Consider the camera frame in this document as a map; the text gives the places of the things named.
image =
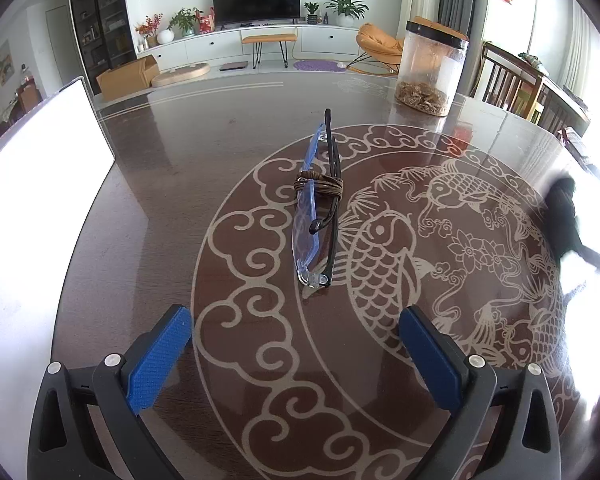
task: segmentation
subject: eyeglasses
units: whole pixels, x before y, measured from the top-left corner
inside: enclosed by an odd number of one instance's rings
[[[326,142],[329,152],[329,175],[311,170],[311,164],[321,142]],[[324,123],[309,142],[309,149],[304,156],[302,169],[294,183],[298,202],[294,216],[292,249],[298,280],[303,285],[314,288],[331,285],[333,262],[335,260],[336,242],[338,238],[338,206],[342,198],[342,179],[340,177],[340,156],[338,147],[331,135],[331,110],[324,111]],[[331,205],[323,218],[316,215],[316,195],[330,197]],[[322,272],[310,270],[309,265],[320,250],[318,231],[331,225],[329,255]]]

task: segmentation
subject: plant pot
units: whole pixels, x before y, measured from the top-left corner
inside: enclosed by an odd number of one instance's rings
[[[356,21],[353,19],[353,16],[347,16],[346,14],[338,14],[338,25],[341,27],[349,27],[353,28],[353,24]]]
[[[172,30],[169,30],[168,28],[158,33],[158,43],[160,43],[161,45],[164,45],[165,43],[171,43],[171,41],[173,41],[173,38],[175,38],[175,34]]]

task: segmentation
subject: brown tabletop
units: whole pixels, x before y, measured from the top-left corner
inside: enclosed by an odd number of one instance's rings
[[[565,303],[534,209],[557,171],[580,168],[519,117],[463,96],[427,116],[393,85],[245,75],[103,110],[116,163],[68,269],[52,358],[96,364],[191,305],[196,348],[141,415],[185,478],[405,477],[447,417],[396,337],[410,303],[465,352],[541,364],[560,428],[570,419]],[[315,292],[293,269],[291,185],[326,107],[345,187],[334,283]]]

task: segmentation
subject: plastic jar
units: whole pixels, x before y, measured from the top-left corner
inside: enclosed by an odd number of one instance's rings
[[[416,20],[430,25],[407,22],[395,98],[421,112],[443,117],[451,109],[469,43],[459,32],[439,23]]]

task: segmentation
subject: beige pet bed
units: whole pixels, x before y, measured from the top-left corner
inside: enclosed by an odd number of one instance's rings
[[[211,70],[211,67],[208,63],[196,63],[195,65],[175,68],[154,77],[151,81],[151,86],[167,86],[172,83],[188,81],[205,75],[209,70]]]

